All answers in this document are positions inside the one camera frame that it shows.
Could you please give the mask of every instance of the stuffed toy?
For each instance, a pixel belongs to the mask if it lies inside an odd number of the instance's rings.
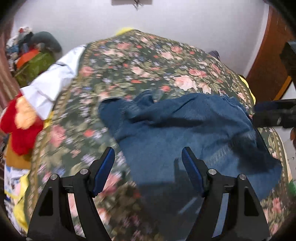
[[[43,121],[22,94],[9,102],[0,120],[0,129],[9,134],[6,165],[30,169],[30,157]]]

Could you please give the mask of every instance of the patterned bed sheet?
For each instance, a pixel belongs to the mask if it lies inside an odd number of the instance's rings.
[[[240,77],[204,51],[156,35],[132,30],[90,43],[80,59],[79,75],[58,98],[52,124],[42,130],[32,157],[24,212],[29,223],[51,174],[74,175],[98,159],[106,147],[116,160],[95,205],[112,240],[163,240],[157,223],[141,203],[124,155],[97,116],[101,100],[129,100],[151,89],[156,101],[188,93],[236,97],[252,114],[254,100]],[[271,234],[290,212],[287,164],[282,142],[273,128],[259,129],[271,155],[282,162],[279,184],[261,201]],[[76,233],[83,236],[75,201],[69,195]]]

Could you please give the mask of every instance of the wooden door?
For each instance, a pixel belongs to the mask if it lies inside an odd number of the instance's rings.
[[[285,84],[288,74],[279,55],[285,43],[294,39],[281,15],[269,7],[264,38],[247,76],[247,82],[256,101],[274,100]]]

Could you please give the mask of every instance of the dark blue garment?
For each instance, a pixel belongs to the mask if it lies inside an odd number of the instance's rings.
[[[269,154],[235,98],[191,93],[155,103],[144,91],[133,101],[105,100],[99,115],[167,240],[187,237],[202,203],[181,161],[185,146],[223,175],[244,173],[260,200],[279,181],[280,161]],[[226,207],[223,200],[215,234],[222,230]]]

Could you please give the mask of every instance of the floral blanket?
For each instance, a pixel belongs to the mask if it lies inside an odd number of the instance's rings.
[[[204,51],[137,30],[90,43],[79,68],[78,77],[56,102],[52,124],[37,137],[25,199],[27,221],[51,174],[74,175],[111,146],[115,164],[103,192],[94,199],[110,237],[163,240],[157,222],[141,203],[122,151],[97,116],[100,101],[114,96],[129,100],[146,89],[153,91],[156,101],[203,92],[235,96],[252,114],[250,90],[237,74]],[[260,129],[260,133],[283,165],[279,184],[261,201],[273,234],[289,213],[287,167],[278,134],[272,128]],[[70,195],[69,200],[75,230],[83,236],[74,197]]]

